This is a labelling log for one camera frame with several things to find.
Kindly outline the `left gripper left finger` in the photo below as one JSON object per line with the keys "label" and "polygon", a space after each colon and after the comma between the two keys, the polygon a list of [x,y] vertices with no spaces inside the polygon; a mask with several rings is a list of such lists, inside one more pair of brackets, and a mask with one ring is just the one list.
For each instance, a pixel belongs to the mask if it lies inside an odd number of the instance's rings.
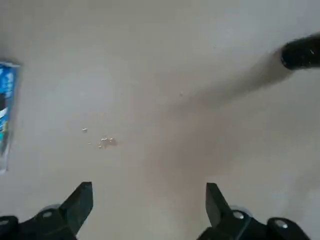
{"label": "left gripper left finger", "polygon": [[76,240],[94,206],[93,185],[83,181],[59,207],[51,207],[20,222],[14,215],[0,217],[2,240]]}

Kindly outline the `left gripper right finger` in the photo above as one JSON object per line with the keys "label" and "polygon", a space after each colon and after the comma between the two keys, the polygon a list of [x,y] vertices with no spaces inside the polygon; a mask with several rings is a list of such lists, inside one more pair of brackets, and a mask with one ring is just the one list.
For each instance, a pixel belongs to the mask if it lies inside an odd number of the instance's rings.
{"label": "left gripper right finger", "polygon": [[266,224],[240,209],[232,209],[216,183],[207,183],[205,210],[211,224],[198,240],[309,240],[294,221],[271,217]]}

